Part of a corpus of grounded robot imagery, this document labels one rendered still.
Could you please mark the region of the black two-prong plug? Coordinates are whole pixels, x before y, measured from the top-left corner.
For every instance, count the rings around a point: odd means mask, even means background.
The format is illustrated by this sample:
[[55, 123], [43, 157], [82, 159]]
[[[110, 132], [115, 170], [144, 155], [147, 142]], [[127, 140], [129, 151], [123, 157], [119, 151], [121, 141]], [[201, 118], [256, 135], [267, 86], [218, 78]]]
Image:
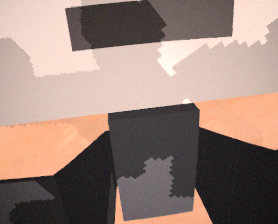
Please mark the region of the black two-prong plug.
[[194, 103], [108, 113], [124, 221], [194, 211], [199, 119]]

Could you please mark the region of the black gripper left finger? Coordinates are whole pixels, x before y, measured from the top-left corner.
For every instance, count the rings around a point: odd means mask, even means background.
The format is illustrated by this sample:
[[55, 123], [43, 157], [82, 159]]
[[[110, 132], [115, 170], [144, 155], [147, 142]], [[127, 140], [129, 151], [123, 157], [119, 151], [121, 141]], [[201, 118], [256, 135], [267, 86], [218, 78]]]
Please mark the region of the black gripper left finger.
[[0, 179], [0, 224], [115, 224], [109, 131], [54, 175]]

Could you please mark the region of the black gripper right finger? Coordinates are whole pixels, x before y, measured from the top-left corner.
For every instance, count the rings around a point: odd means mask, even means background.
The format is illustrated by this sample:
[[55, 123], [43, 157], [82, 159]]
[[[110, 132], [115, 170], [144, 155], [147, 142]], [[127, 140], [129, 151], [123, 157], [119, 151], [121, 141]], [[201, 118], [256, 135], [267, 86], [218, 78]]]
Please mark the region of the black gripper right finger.
[[199, 127], [195, 189], [212, 224], [278, 224], [278, 149]]

